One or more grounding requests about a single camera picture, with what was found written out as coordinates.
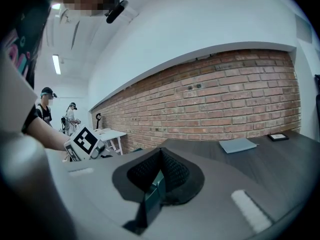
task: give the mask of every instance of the backpack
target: backpack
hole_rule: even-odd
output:
[[[49,107],[49,106],[46,106],[48,109],[49,109],[49,113],[51,113],[51,108]],[[37,106],[36,106],[36,108],[38,109],[38,110],[40,110],[40,112],[41,112],[41,119],[43,120],[44,119],[44,113],[43,113],[43,111],[42,111],[42,107],[40,106],[40,104],[38,104]]]

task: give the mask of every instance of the man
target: man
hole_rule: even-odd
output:
[[[54,98],[57,98],[57,95],[51,90],[51,88],[45,87],[42,89],[40,97],[41,101],[36,107],[36,112],[43,121],[52,127],[50,123],[52,120],[51,109],[48,106],[53,105]]]
[[[76,131],[76,124],[81,123],[78,119],[75,119],[74,110],[77,110],[76,103],[71,102],[65,115],[65,130],[68,136]]]

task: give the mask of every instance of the dark gray tabletop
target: dark gray tabletop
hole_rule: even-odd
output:
[[[306,200],[318,180],[320,143],[295,131],[284,134],[288,140],[251,138],[256,148],[231,154],[218,141],[167,139],[160,147],[228,164],[293,208]]]

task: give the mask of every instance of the ceiling light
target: ceiling light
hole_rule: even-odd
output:
[[[56,4],[52,5],[51,8],[55,9],[55,10],[60,10],[60,5],[61,5],[60,3],[56,3]]]
[[[59,65],[59,56],[58,55],[52,55],[52,59],[53,59],[53,64],[54,64],[54,68],[55,68],[56,74],[57,75],[61,75],[60,65]]]

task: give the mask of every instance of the small white table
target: small white table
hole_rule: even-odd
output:
[[[104,131],[104,133],[100,134],[99,136],[103,142],[107,143],[107,141],[110,141],[111,146],[107,145],[108,148],[112,147],[115,152],[117,152],[117,153],[120,152],[120,154],[123,155],[124,153],[122,151],[120,137],[125,136],[125,135],[127,135],[126,132],[108,129],[108,130]],[[116,146],[113,142],[113,139],[118,140],[119,149],[116,149]]]

